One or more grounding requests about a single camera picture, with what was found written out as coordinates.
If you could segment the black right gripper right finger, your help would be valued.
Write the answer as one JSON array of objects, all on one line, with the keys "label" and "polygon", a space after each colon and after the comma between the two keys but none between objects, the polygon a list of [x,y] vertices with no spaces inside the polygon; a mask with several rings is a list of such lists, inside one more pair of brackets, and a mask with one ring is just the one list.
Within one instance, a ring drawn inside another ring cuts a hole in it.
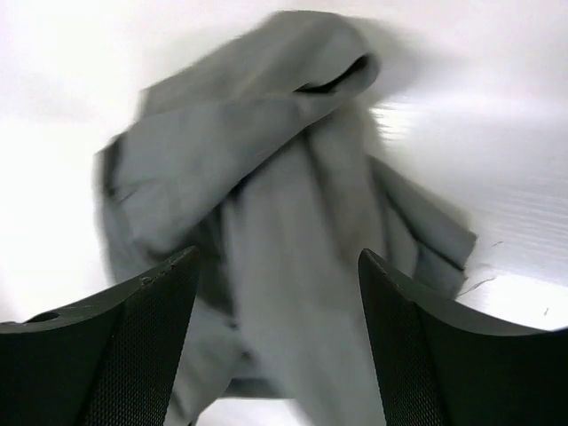
[{"label": "black right gripper right finger", "polygon": [[389,425],[567,422],[567,332],[445,298],[370,250],[359,287]]}]

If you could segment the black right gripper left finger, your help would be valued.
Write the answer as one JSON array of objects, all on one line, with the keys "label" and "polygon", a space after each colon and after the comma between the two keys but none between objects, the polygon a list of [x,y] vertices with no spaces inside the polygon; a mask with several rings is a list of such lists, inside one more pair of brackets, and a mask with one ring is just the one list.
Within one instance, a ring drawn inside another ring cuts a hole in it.
[{"label": "black right gripper left finger", "polygon": [[199,280],[199,253],[1,326],[4,425],[161,425]]}]

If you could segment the grey pleated skirt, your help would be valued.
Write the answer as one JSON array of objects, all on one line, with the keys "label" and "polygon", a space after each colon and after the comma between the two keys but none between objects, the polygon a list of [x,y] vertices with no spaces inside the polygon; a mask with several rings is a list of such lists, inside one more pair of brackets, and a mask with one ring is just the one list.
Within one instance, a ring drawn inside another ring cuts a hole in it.
[{"label": "grey pleated skirt", "polygon": [[444,296],[476,235],[367,149],[380,62],[362,24],[281,11],[145,90],[99,157],[116,281],[181,249],[199,288],[168,425],[219,398],[291,398],[315,425],[385,422],[358,260]]}]

